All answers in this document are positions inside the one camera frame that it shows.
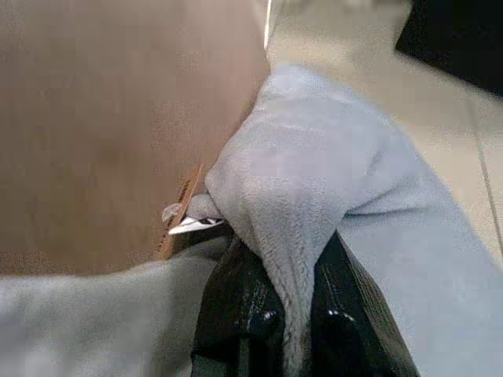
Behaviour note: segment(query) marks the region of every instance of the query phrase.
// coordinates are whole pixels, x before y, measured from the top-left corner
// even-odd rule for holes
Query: tile grout line
[[[501,236],[501,228],[497,220],[497,210],[496,210],[496,204],[494,202],[493,190],[490,187],[489,171],[487,170],[486,157],[484,155],[482,139],[480,137],[479,123],[477,122],[477,118],[475,116],[475,109],[472,103],[472,99],[470,98],[468,85],[465,86],[465,93],[466,93],[466,103],[468,109],[468,118],[470,119],[470,123],[472,124],[472,131],[475,135],[475,141],[477,143],[477,149],[479,152],[480,167],[482,168],[482,176],[484,184],[486,186],[487,196],[489,199],[490,211],[493,215],[494,227],[496,229],[497,242],[500,247],[500,254],[503,257],[503,237]]]

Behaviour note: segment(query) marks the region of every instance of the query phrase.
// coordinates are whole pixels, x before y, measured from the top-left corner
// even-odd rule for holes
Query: gray cloth
[[[501,374],[501,272],[399,128],[350,90],[278,68],[205,184],[189,214],[220,212],[263,260],[285,307],[287,375],[309,358],[314,264],[336,229],[422,375]]]
[[[107,276],[0,279],[0,376],[189,377],[203,289],[228,242]]]

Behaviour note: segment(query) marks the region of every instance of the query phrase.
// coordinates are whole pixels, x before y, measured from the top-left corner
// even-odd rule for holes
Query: paper tag
[[[156,253],[154,254],[155,260],[169,259],[173,254],[173,236],[169,234],[170,230],[175,226],[179,225],[182,219],[185,217],[187,207],[189,206],[190,200],[194,195],[197,183],[200,180],[201,173],[203,171],[203,165],[200,164],[194,171],[190,174],[189,179],[187,179],[180,190],[180,195],[178,196],[178,203],[180,203],[180,209],[178,214],[172,217],[163,229],[163,234]]]
[[[196,218],[190,218],[189,216],[187,216],[183,219],[180,225],[171,228],[168,234],[170,236],[173,236],[174,234],[182,234],[188,232],[195,232],[198,230],[206,230],[221,225],[224,222],[225,221],[221,218],[203,218],[201,220],[197,220]]]

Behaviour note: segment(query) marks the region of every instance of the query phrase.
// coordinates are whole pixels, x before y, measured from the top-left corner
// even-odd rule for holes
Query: beige tile floor
[[[341,0],[273,1],[268,56],[273,66],[301,63],[347,84],[393,116],[501,262],[503,101],[396,53],[409,11],[407,3],[349,10]]]

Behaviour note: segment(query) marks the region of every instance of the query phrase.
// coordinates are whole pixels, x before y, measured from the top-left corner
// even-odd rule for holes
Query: black plastic object
[[[204,289],[192,377],[281,376],[284,329],[262,261],[235,238]]]
[[[396,49],[503,96],[500,2],[416,0]]]
[[[419,376],[383,294],[337,232],[314,276],[313,375]]]

